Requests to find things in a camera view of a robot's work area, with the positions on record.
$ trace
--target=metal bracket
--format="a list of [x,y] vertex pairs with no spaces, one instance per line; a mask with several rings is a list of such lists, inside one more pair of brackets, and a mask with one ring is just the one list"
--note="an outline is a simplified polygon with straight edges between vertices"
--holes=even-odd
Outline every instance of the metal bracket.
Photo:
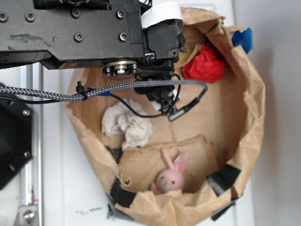
[[19,207],[14,226],[38,226],[39,207],[36,205]]

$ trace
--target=stuffed bunny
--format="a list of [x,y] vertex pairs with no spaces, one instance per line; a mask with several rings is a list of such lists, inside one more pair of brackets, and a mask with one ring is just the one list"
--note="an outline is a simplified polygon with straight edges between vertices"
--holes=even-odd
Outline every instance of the stuffed bunny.
[[189,162],[189,154],[185,153],[180,155],[175,163],[173,163],[166,149],[162,149],[161,153],[168,169],[159,173],[156,183],[151,184],[150,190],[153,191],[155,195],[176,189],[182,190],[185,185],[182,173]]

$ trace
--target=red crumpled object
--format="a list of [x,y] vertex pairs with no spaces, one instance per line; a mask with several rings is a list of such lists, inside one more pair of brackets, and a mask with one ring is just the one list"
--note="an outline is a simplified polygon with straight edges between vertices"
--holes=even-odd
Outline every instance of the red crumpled object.
[[206,43],[199,54],[182,67],[186,79],[197,79],[202,82],[216,82],[224,73],[225,59],[211,43]]

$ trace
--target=white wall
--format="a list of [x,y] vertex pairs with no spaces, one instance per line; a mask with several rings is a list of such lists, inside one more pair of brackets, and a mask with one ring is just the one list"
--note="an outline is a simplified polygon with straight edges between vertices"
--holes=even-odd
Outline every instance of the white wall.
[[253,172],[257,226],[301,224],[301,1],[233,0],[253,30],[249,54],[267,87],[262,153]]

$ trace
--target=paper bag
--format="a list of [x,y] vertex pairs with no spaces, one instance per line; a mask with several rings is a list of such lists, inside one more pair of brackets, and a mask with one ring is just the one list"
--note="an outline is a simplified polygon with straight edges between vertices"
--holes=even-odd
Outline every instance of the paper bag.
[[[123,135],[106,137],[101,133],[104,111],[117,100],[94,97],[69,103],[66,111],[100,183],[116,202],[115,207],[137,222],[150,226],[193,226],[239,198],[261,149],[265,115],[265,86],[241,46],[233,47],[231,37],[242,27],[225,27],[224,17],[211,11],[183,8],[187,53],[175,65],[188,63],[208,40],[225,57],[223,78],[208,84],[201,102],[184,116],[169,122],[166,117],[151,119],[154,135],[144,148],[129,148],[116,161]],[[71,82],[92,88],[134,81],[132,77],[105,77],[101,68],[77,70]],[[177,107],[189,103],[199,87],[182,86]],[[114,94],[141,104],[149,115],[157,114],[146,96],[132,89]],[[161,148],[178,147],[190,153],[184,172],[184,191],[175,190],[155,196],[148,191],[156,175],[165,168]]]

